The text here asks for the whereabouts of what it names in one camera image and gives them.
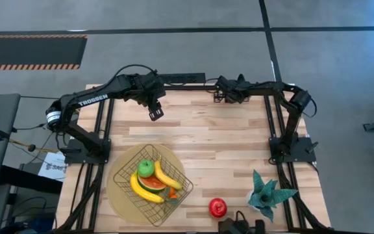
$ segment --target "artificial plant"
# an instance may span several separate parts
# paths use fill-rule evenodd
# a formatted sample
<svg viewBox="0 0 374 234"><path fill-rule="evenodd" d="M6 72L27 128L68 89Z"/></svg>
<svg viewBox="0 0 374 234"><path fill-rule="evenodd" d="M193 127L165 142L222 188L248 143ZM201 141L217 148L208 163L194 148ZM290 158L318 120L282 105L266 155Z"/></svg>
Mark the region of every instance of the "artificial plant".
<svg viewBox="0 0 374 234"><path fill-rule="evenodd" d="M278 181L273 181L272 179L264 184L259 173L253 170L253 193L248 201L249 205L252 205L259 209L259 211L266 217L268 217L271 222L273 222L273 208L277 208L275 204L281 203L288 198L292 197L296 192L295 189L279 189L275 190L275 185Z"/></svg>

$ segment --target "yellow banana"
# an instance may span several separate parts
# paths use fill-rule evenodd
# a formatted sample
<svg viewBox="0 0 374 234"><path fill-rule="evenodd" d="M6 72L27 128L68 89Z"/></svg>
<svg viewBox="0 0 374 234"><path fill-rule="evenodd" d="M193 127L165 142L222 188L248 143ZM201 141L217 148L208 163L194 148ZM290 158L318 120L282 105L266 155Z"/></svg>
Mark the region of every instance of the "yellow banana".
<svg viewBox="0 0 374 234"><path fill-rule="evenodd" d="M131 184L133 191L136 194L138 194L141 198L155 203L164 202L164 199L160 196L153 194L152 192L148 192L141 187L141 185L138 183L136 172L131 175L131 179L129 180L129 182Z"/></svg>
<svg viewBox="0 0 374 234"><path fill-rule="evenodd" d="M154 170L154 173L155 173L155 177L157 177L161 182L163 182L164 184L170 186L170 187L173 187L174 189L181 189L181 185L179 182L175 181L174 179L166 176L162 170L161 170L161 163L160 161L156 161L154 163L154 167L155 167L155 170Z"/></svg>

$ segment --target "concrete floor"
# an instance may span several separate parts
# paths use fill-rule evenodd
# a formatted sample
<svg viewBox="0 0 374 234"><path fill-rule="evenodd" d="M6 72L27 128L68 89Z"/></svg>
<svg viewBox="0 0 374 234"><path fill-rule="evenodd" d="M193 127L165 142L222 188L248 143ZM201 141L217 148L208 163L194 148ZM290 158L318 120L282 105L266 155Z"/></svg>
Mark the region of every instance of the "concrete floor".
<svg viewBox="0 0 374 234"><path fill-rule="evenodd" d="M370 0L266 0L272 27L374 26ZM0 0L0 31L263 26L257 0ZM275 32L282 79L307 89L318 115L306 118L332 226L374 233L374 31ZM120 67L142 63L162 73L206 72L231 79L273 80L265 34L90 35L75 71L0 71L0 93L58 97L104 83ZM45 121L51 101L22 99L16 127ZM49 132L13 138L36 145ZM54 148L51 139L48 147ZM5 164L30 160L9 148Z"/></svg>

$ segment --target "white paper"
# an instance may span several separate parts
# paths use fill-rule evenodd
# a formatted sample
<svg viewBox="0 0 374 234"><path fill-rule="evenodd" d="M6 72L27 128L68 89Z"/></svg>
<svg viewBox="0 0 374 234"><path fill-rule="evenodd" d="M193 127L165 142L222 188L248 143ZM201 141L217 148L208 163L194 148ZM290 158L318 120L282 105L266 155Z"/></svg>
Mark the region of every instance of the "white paper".
<svg viewBox="0 0 374 234"><path fill-rule="evenodd" d="M63 182L66 176L64 158L62 152L47 153L38 175Z"/></svg>

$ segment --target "green apple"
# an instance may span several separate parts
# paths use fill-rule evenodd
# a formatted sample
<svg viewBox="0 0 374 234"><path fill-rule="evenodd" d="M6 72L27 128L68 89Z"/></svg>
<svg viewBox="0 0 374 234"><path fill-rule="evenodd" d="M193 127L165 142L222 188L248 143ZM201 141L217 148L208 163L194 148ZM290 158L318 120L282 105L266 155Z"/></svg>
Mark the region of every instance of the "green apple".
<svg viewBox="0 0 374 234"><path fill-rule="evenodd" d="M138 175L140 177L149 177L154 173L154 163L151 160L141 160L138 164Z"/></svg>

